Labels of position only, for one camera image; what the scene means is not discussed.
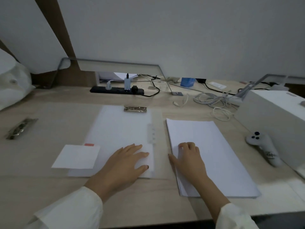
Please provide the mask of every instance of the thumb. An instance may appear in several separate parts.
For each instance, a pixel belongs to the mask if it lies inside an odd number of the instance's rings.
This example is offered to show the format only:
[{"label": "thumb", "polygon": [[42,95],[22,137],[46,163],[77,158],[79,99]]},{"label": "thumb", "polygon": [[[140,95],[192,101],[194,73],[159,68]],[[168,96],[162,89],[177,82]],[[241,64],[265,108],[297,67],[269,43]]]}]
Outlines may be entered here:
[{"label": "thumb", "polygon": [[148,165],[141,165],[139,168],[136,169],[136,172],[138,174],[138,177],[144,173],[146,170],[148,170],[149,166]]},{"label": "thumb", "polygon": [[177,167],[179,166],[179,161],[173,154],[169,154],[168,158],[175,166],[177,166]]}]

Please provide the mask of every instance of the hand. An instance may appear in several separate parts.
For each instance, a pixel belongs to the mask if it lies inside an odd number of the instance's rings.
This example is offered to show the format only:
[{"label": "hand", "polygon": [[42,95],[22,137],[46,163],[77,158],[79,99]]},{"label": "hand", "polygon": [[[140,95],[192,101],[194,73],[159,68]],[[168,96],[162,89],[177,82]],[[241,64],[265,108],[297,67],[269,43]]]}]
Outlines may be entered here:
[{"label": "hand", "polygon": [[178,147],[183,148],[182,158],[178,160],[174,155],[169,154],[169,159],[183,176],[196,187],[203,179],[208,179],[199,148],[193,142],[184,142]]},{"label": "hand", "polygon": [[114,193],[131,186],[149,168],[148,165],[142,165],[135,169],[137,161],[149,155],[144,152],[134,154],[141,148],[142,145],[132,144],[117,150],[104,167],[89,178],[85,187],[94,191],[105,202]]}]

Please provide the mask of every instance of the white box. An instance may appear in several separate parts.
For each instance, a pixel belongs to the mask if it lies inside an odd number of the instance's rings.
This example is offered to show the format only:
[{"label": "white box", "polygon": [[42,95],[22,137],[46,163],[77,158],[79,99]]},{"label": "white box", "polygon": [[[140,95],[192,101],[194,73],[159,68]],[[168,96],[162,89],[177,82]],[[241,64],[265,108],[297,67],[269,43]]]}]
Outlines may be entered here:
[{"label": "white box", "polygon": [[305,99],[288,91],[248,92],[235,118],[270,135],[281,159],[305,178]]}]

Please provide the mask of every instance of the white remote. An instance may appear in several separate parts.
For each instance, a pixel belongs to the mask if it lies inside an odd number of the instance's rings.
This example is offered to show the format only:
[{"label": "white remote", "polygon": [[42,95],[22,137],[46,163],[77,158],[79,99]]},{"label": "white remote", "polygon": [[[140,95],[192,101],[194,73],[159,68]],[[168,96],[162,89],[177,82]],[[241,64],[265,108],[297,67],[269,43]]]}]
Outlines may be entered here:
[{"label": "white remote", "polygon": [[255,132],[254,134],[246,137],[246,142],[250,145],[259,146],[270,164],[274,167],[278,167],[283,164],[268,134]]}]

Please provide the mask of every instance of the wooden desk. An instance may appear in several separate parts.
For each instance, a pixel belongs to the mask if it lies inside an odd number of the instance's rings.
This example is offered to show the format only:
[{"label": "wooden desk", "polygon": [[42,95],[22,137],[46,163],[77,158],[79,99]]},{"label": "wooden desk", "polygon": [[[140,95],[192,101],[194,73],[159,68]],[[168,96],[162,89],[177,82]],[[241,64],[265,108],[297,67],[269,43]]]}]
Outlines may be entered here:
[{"label": "wooden desk", "polygon": [[[222,84],[236,93],[243,84],[222,81]],[[149,82],[138,82],[146,95]],[[189,91],[171,86],[172,90]],[[207,91],[201,84],[194,88]],[[143,96],[90,93],[90,88],[57,87],[51,90],[35,90],[21,102],[0,112],[0,136],[34,113],[44,102],[73,102],[113,105],[140,105],[161,108],[163,117],[181,120],[214,121],[227,139],[232,149],[244,164],[262,196],[257,199],[230,199],[251,215],[305,211],[305,202],[300,197],[305,193],[304,181],[287,165],[280,168],[270,166],[253,147],[245,143],[249,133],[237,120],[219,121],[211,116],[211,108],[195,103],[192,98],[183,107],[172,104],[182,102],[183,97],[172,96],[168,92],[147,98]],[[167,137],[168,151],[170,142]],[[86,178],[42,178],[42,177],[0,177],[0,228],[21,228],[33,213],[46,207],[59,198],[81,187]],[[176,180],[139,179],[130,188],[113,196],[104,204],[101,228],[130,227],[162,223],[187,222],[211,219],[204,202],[198,198],[179,196]]]}]

